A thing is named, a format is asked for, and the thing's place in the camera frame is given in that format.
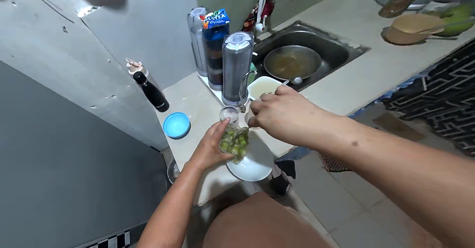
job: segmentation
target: black water bottle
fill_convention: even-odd
[[[143,90],[143,93],[151,102],[151,104],[155,107],[155,109],[157,109],[161,113],[168,110],[170,104],[167,102],[160,90],[158,90],[157,87],[150,83],[147,80],[147,77],[142,72],[135,72],[134,80],[137,82],[137,84],[140,85]]]

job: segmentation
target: hand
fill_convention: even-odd
[[[270,136],[296,146],[309,147],[318,132],[340,117],[287,86],[279,86],[275,95],[263,94],[250,107],[256,116],[249,119],[249,127],[261,127]]]
[[[229,160],[232,154],[225,154],[219,149],[219,141],[223,135],[226,126],[229,124],[229,117],[221,122],[213,124],[205,133],[196,147],[195,152],[188,161],[201,171],[205,171],[209,167],[221,161]]]

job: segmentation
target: countertop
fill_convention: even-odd
[[[475,38],[475,28],[472,27],[462,33],[458,40],[429,39],[421,45],[391,45],[381,38],[380,33],[391,24],[392,19],[379,17],[379,9],[380,6],[374,0],[324,0],[273,28],[273,31],[278,31],[301,20],[336,34],[351,45],[371,48],[300,94],[327,111],[349,115]],[[170,109],[164,113],[157,112],[160,123],[172,112],[184,112],[191,120],[191,131],[185,138],[167,138],[181,169],[206,129],[219,120],[222,106],[196,73],[166,88],[163,93],[170,103]],[[272,138],[262,129],[256,131],[276,157],[293,148]],[[195,204],[207,202],[238,181],[225,165],[217,166],[203,177]]]

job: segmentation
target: wooden lid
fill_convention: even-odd
[[[436,26],[442,26],[444,21],[433,15],[427,14],[409,14],[409,15],[402,15],[396,18],[392,22],[392,27],[395,29],[405,32],[405,33],[415,33],[415,34],[434,34],[444,31],[443,28],[432,29],[428,31],[424,31],[421,33],[417,33],[418,31],[422,31],[425,29],[429,29]]]

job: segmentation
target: blue lid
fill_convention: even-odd
[[[181,139],[190,131],[190,120],[184,113],[172,113],[163,122],[163,131],[172,139]]]

